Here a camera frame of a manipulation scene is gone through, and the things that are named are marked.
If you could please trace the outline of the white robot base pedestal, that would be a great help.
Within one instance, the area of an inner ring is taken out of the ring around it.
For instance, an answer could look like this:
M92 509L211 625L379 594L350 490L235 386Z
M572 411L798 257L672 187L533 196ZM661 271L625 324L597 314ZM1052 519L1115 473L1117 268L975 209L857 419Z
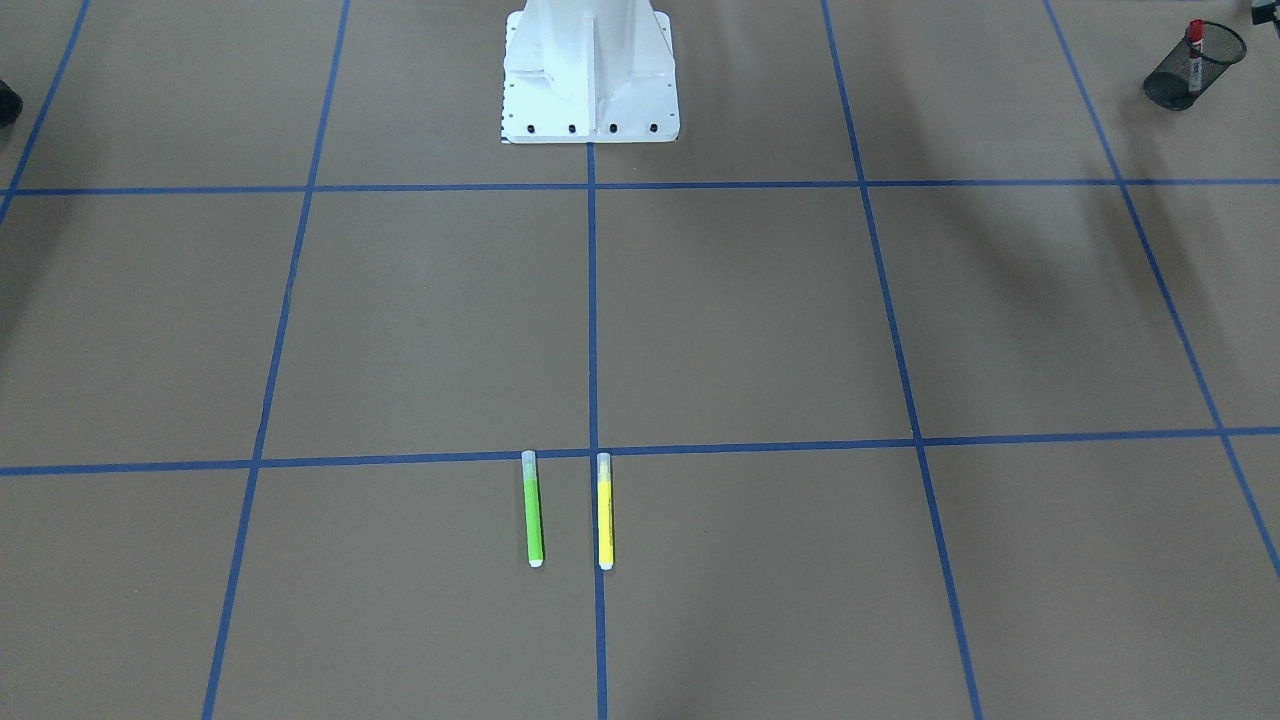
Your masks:
M506 18L504 143L669 143L675 38L649 1L527 1Z

